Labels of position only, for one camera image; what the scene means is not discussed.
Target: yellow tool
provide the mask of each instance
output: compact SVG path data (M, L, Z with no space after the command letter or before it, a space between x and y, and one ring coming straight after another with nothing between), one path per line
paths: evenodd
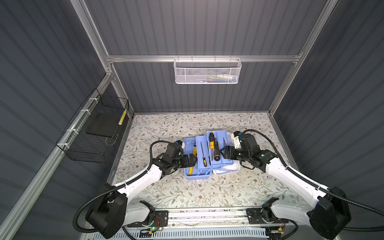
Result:
M210 160L212 161L213 160L213 158L214 158L214 149L215 149L215 145L214 145L214 141L215 141L215 135L214 135L214 133L213 132L211 132L210 134L209 134L209 142L211 143L211 145L210 145L210 149L212 149L211 150L211 157L210 157Z
M125 118L125 115L127 114L127 109L124 110L124 112L122 113L121 115L121 118L120 118L120 121L119 121L119 125L122 124L122 122L124 121L124 118Z
M195 155L195 157L197 157L197 148L193 149L193 155ZM192 171L193 171L193 167L190 167L188 176L192 176Z
M203 143L202 142L200 142L201 143L201 152L203 153L203 161L204 161L204 167L206 167L207 166L207 161L205 160L205 156L204 156L204 148L203 148Z

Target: screwdriver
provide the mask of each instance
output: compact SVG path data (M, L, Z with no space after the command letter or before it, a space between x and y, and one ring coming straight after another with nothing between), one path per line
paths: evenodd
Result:
M193 155L194 155L195 157L197 157L197 148L196 148L196 147L193 148ZM193 171L193 167L190 167L190 168L189 168L188 176L192 176L192 171Z
M213 132L211 132L210 134L209 134L209 142L211 143L211 145L210 145L210 149L212 149L211 150L211 160L214 158L214 148L215 148L215 144L214 144L214 141L215 141L215 135L214 135L214 133Z
M203 143L202 142L200 142L200 143L201 143L201 151L203 152L204 167L206 167L207 166L207 161L205 160L205 156L204 156Z
M220 151L219 151L219 149L218 149L218 142L217 142L217 139L215 139L215 141L214 141L214 155L215 155L215 157L214 157L214 160L215 161L220 161Z

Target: item in basket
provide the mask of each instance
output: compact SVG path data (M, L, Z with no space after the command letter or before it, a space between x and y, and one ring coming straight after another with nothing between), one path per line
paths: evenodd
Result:
M119 121L119 116L98 113L86 133L101 137L114 137Z
M127 109L124 110L124 112L121 115L119 125L122 125L122 122L124 121L125 115L127 114Z
M208 76L208 80L211 82L235 83L237 81L237 76L229 74L219 74L217 76Z

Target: blue toolbox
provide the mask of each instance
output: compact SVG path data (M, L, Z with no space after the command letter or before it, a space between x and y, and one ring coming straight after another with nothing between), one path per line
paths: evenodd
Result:
M218 161L214 159L214 149L210 148L210 133L213 133L219 150L230 145L227 131L208 131L204 136L184 139L184 154L189 155L193 153L194 148L197 149L197 163L192 169L192 174L190 174L190 168L184 169L184 175L188 180L207 179L211 176L212 171L221 170L224 166L234 164L234 160L224 159L220 153L215 153L216 156L220 155L220 159Z

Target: black wire basket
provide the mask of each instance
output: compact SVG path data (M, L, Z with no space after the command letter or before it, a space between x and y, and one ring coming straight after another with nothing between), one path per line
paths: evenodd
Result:
M99 94L87 110L82 110L83 114L78 123L71 129L68 129L68 125L63 131L59 139L70 131L66 142L58 141L56 145L71 160L113 162L129 121L126 116L128 110L128 99ZM105 125L108 125L109 133L99 133Z

